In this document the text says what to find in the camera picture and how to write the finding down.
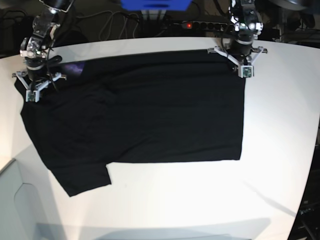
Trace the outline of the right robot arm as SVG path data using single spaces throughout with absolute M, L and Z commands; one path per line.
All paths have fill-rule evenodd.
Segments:
M 42 0 L 44 9 L 32 23 L 31 36 L 24 38 L 20 45 L 20 56 L 26 66 L 25 70 L 12 74 L 26 89 L 26 101 L 37 102 L 41 91 L 55 81 L 63 78 L 59 72 L 52 74 L 50 65 L 60 63 L 61 56 L 50 58 L 58 30 L 61 27 L 59 13 L 67 14 L 72 8 L 73 0 Z

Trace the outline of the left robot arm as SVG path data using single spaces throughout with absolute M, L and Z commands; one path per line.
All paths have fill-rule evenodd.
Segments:
M 264 24 L 253 0 L 231 0 L 229 22 L 220 38 L 220 45 L 209 48 L 209 54 L 219 54 L 234 64 L 241 78 L 254 76 L 254 63 L 268 50 L 253 43 L 262 33 Z

